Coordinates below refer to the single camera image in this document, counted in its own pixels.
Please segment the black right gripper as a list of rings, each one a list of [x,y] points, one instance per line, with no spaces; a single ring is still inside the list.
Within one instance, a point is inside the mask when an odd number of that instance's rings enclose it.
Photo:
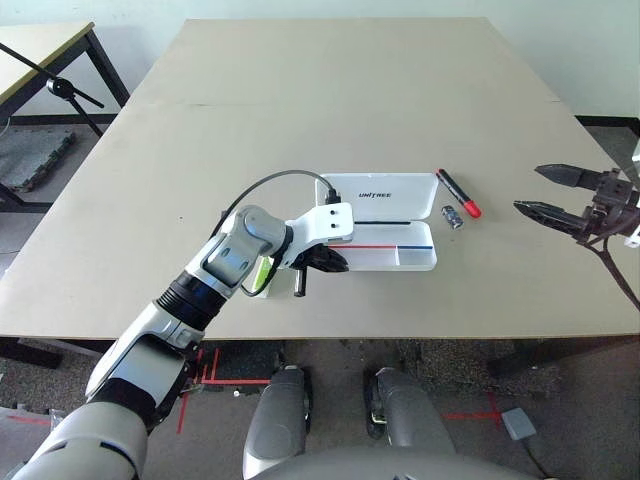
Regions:
[[[513,206],[529,219],[569,235],[581,242],[594,244],[612,235],[627,237],[626,243],[639,242],[639,192],[620,177],[620,170],[597,172],[567,164],[546,164],[534,171],[546,179],[571,188],[595,192],[592,205],[585,208],[583,218],[564,209],[539,201],[516,200]]]

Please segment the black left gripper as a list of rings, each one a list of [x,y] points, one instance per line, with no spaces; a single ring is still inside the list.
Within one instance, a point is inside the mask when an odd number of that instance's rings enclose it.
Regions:
[[[294,296],[297,298],[306,295],[308,268],[325,273],[343,273],[349,270],[348,263],[340,253],[322,244],[302,252],[292,264],[292,268],[295,271]]]

